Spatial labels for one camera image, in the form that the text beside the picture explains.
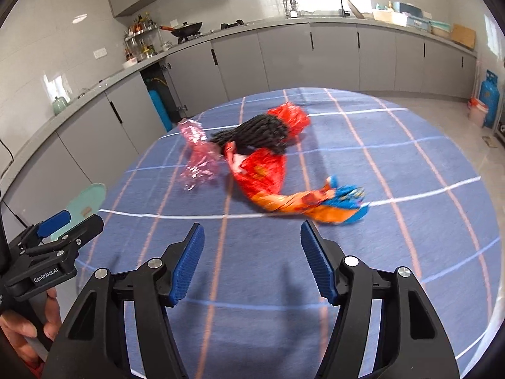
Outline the person's left hand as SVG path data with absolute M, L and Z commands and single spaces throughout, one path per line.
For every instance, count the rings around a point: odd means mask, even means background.
M 54 340 L 62 326 L 55 287 L 48 289 L 45 293 L 45 318 L 45 336 Z M 10 345 L 27 366 L 38 368 L 42 364 L 40 356 L 27 342 L 27 338 L 37 338 L 37 329 L 31 322 L 13 310 L 7 310 L 1 315 L 1 328 Z

